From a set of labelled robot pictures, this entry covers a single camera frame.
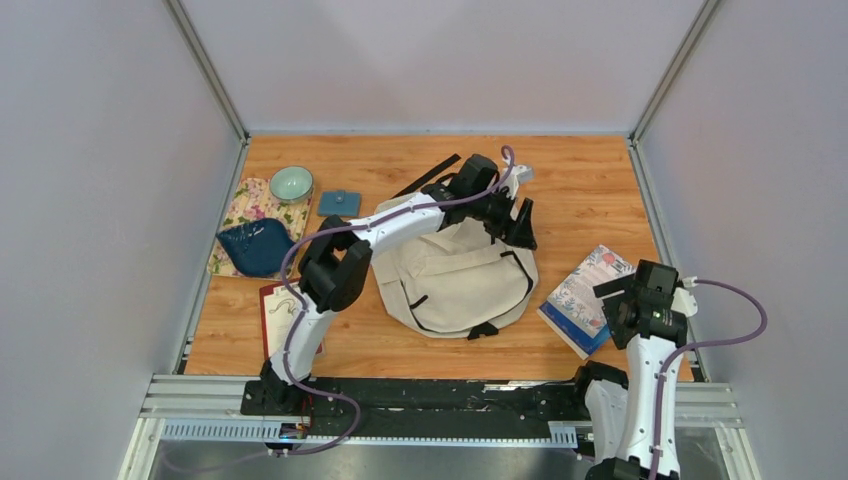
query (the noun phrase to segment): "book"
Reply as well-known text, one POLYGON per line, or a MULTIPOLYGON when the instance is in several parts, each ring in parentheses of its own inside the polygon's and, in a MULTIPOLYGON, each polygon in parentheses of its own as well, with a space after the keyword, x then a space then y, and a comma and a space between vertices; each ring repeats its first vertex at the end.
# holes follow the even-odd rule
POLYGON ((537 312, 577 355, 586 359, 610 337, 603 302, 592 287, 634 273, 636 269, 609 248, 598 245, 548 295, 537 312))
MULTIPOLYGON (((278 282, 259 289, 259 304, 262 316, 262 346, 267 359, 285 343, 300 302, 286 289, 283 282, 278 282)), ((315 356, 324 354, 324 351, 322 340, 315 356)))

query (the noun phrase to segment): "wooden table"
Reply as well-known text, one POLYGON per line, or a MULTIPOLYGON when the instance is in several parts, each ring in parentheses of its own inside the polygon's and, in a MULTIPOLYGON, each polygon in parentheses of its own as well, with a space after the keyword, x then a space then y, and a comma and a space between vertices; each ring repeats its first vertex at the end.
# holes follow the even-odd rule
MULTIPOLYGON (((242 178, 270 178, 302 165, 322 191, 362 193, 360 215, 454 152, 500 158, 514 147, 536 178, 519 197, 535 201, 533 228, 540 284, 530 307, 500 335, 474 341, 431 339, 389 317, 374 276, 359 300, 338 316, 326 336, 327 354, 313 374, 336 377, 569 379, 583 361, 536 314, 536 307, 599 243, 630 262, 657 258, 624 139, 497 136, 275 136, 256 137, 242 178)), ((307 231, 322 218, 313 205, 307 231)), ((267 280, 212 277, 185 373, 255 375, 264 361, 260 287, 267 280)), ((593 360, 626 369, 623 351, 608 342, 593 360)), ((690 380, 688 366, 681 378, 690 380)))

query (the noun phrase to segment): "light green bowl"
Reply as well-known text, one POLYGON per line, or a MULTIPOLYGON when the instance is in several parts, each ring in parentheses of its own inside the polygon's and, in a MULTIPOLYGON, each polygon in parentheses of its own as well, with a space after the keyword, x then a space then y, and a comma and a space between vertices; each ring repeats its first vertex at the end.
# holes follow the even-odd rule
POLYGON ((312 193, 312 174, 303 167, 286 167, 271 177, 271 193, 283 203, 300 203, 312 193))

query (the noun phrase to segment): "floral placemat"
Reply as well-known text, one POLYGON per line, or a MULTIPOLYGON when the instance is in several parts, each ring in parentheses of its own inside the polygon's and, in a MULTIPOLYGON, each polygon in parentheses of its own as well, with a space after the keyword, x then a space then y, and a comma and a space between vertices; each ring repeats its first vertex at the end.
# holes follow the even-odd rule
MULTIPOLYGON (((297 242, 300 240, 303 232, 306 231, 306 220, 309 218, 309 208, 312 206, 312 195, 310 194, 302 202, 286 205, 271 194, 269 185, 270 182, 263 178, 244 179, 233 195, 233 200, 230 202, 230 208, 227 210, 227 216, 224 218, 221 230, 263 218, 276 218, 285 225, 286 230, 289 232, 289 237, 293 241, 297 242)), ((225 277, 244 276, 236 270, 227 252, 224 251, 224 247, 217 240, 215 241, 215 248, 212 249, 212 255, 209 257, 209 262, 206 264, 206 269, 212 275, 222 275, 225 277)), ((287 276, 291 275, 291 269, 292 267, 289 267, 287 276)), ((268 278, 281 280, 282 276, 277 273, 273 277, 268 278)))

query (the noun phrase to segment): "beige bag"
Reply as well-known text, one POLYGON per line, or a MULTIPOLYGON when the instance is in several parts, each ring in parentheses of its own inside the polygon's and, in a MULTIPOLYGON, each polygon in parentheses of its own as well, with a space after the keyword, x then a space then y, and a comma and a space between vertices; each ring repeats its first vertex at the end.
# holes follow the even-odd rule
POLYGON ((410 240, 372 266, 389 315, 435 338, 497 335, 521 317, 539 283, 532 251, 493 239, 472 219, 410 240))

